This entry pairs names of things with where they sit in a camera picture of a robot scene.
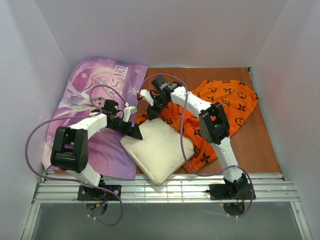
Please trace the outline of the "cream white pillow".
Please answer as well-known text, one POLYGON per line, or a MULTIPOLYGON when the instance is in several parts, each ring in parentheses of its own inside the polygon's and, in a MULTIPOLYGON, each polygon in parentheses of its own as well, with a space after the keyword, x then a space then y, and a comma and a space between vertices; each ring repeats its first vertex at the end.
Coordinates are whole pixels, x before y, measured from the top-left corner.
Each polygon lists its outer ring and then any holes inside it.
POLYGON ((120 144, 155 185, 162 185, 185 163, 185 159, 189 160, 194 155, 192 141, 183 137, 183 155, 181 135, 159 118, 147 120, 139 125, 139 130, 142 140, 124 136, 120 144))

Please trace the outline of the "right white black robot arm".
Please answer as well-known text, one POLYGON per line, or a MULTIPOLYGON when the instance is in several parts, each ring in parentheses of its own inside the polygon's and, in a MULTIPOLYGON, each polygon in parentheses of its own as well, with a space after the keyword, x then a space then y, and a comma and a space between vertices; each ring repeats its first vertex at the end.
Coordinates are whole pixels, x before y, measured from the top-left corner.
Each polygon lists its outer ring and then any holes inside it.
POLYGON ((200 136, 214 149, 222 167, 225 191, 232 198, 241 197, 248 186, 248 178, 245 171, 239 167, 231 147, 230 124, 223 106, 195 96, 180 79, 170 83, 160 74, 155 74, 154 77, 152 85, 156 95, 145 89, 141 89, 137 94, 138 100, 145 100, 149 104, 148 119, 153 120, 160 116, 170 102, 183 107, 182 122, 186 111, 195 115, 199 120, 200 136))

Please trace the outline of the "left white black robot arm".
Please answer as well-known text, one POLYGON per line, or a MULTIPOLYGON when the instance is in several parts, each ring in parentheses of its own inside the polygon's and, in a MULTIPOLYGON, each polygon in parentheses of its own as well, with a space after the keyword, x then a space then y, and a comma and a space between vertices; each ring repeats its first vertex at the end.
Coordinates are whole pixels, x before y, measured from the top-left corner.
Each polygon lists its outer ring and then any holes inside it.
POLYGON ((56 129, 50 163, 73 175, 81 184, 98 187, 102 176, 89 164, 89 139, 104 128, 119 134, 142 140, 143 136, 138 125, 130 121, 132 114, 137 112, 135 106, 119 104, 111 99, 102 107, 93 110, 88 117, 70 126, 56 129))

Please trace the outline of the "orange black patterned pillowcase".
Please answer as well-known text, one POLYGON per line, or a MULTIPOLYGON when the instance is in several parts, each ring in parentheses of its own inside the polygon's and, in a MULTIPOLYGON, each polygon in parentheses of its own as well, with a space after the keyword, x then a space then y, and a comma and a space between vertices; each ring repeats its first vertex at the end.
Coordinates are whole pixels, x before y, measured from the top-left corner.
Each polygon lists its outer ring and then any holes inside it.
MULTIPOLYGON (((240 129, 259 102, 257 94, 238 80, 205 80, 192 93, 204 101, 223 106, 230 136, 240 129)), ((217 159, 214 149, 201 137, 199 120, 189 111, 183 120, 183 136, 192 141, 194 155, 188 163, 195 171, 217 159)))

